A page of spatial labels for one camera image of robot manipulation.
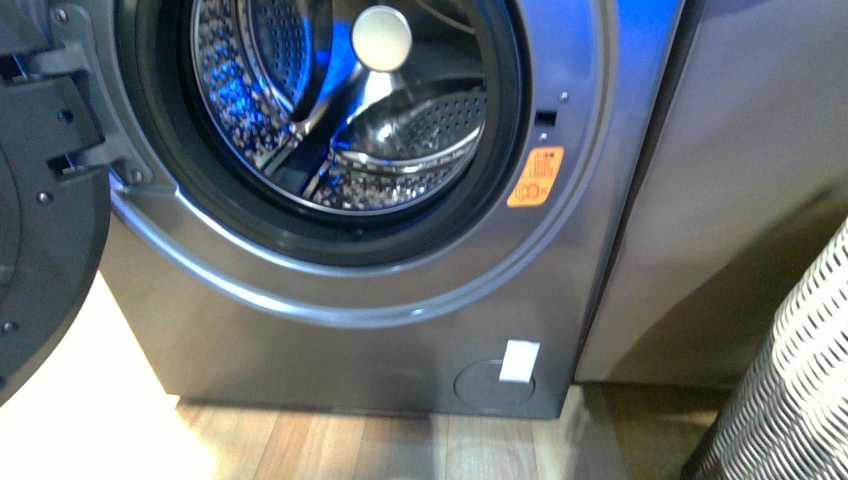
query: screw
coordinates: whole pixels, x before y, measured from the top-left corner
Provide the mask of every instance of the screw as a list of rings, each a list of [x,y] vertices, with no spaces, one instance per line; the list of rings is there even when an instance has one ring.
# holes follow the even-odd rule
[[[3,335],[14,333],[18,331],[18,324],[15,322],[6,322],[3,325],[0,325],[0,333]]]
[[[42,205],[48,205],[53,202],[53,194],[50,192],[41,192],[36,197],[36,200]]]
[[[59,23],[68,23],[68,12],[61,8],[53,10],[53,20],[56,20]]]
[[[74,121],[74,112],[68,110],[67,108],[63,108],[59,110],[59,113],[56,114],[56,117],[61,122],[71,123]]]

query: laundry basket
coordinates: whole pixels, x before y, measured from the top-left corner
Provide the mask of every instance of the laundry basket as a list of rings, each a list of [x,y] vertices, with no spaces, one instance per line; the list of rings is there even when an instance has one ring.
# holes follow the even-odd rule
[[[681,478],[848,478],[848,222],[778,309]]]

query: wooden floor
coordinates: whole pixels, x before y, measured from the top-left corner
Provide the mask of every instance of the wooden floor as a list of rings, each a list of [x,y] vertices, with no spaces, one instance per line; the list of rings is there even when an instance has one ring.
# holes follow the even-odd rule
[[[556,421],[177,403],[98,278],[56,351],[0,408],[0,478],[673,479],[725,396],[578,386]]]
[[[672,479],[726,393],[582,386],[555,421],[385,418],[180,403],[216,479]]]

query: stainless steel drum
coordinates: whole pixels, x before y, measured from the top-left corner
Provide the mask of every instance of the stainless steel drum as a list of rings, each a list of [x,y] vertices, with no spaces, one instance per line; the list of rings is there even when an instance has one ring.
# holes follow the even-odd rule
[[[220,135],[278,193],[347,216],[396,212],[473,160],[482,62],[454,2],[346,10],[353,18],[328,1],[196,0],[194,73]],[[434,19],[451,34],[434,37]]]

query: gray appliance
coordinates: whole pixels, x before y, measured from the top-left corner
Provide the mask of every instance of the gray appliance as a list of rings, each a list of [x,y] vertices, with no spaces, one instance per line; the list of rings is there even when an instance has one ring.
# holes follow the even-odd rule
[[[682,2],[0,7],[8,238],[56,240],[3,237],[0,401],[73,318],[111,192],[100,269],[168,393],[559,415]],[[9,306],[64,261],[55,311]]]

